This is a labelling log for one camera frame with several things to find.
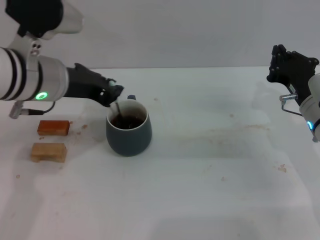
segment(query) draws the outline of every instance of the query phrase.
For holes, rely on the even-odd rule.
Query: blue indicator light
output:
[[[309,128],[312,130],[313,128],[312,123],[310,121],[307,121],[306,123],[308,124]]]

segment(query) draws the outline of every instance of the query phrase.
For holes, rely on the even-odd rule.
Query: white wall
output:
[[[0,46],[17,25],[0,3]],[[68,66],[162,68],[266,66],[273,45],[320,58],[319,0],[70,0],[86,17],[43,54]]]

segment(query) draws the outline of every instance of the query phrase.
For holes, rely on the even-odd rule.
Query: crumb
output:
[[[285,167],[278,167],[278,170],[284,173],[287,172],[287,169]]]

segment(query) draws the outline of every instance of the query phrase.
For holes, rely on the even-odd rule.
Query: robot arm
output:
[[[319,60],[287,51],[283,45],[275,45],[267,80],[286,86],[290,94],[280,96],[285,112],[304,117],[313,134],[313,141],[320,140],[320,75],[315,75]],[[300,113],[284,109],[286,101],[295,100]]]
[[[113,79],[79,63],[67,68],[60,60],[41,55],[38,38],[49,40],[58,33],[78,33],[83,28],[83,15],[65,0],[7,0],[5,11],[20,24],[9,47],[0,48],[0,100],[17,101],[11,118],[46,113],[23,109],[25,101],[87,98],[109,107],[121,94],[124,88]]]

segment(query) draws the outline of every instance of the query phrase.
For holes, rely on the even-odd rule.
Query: coffee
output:
[[[142,125],[144,123],[144,120],[137,116],[128,115],[128,116],[122,116],[121,114],[118,114],[114,119],[112,119],[111,124],[115,126],[118,129],[135,129]]]

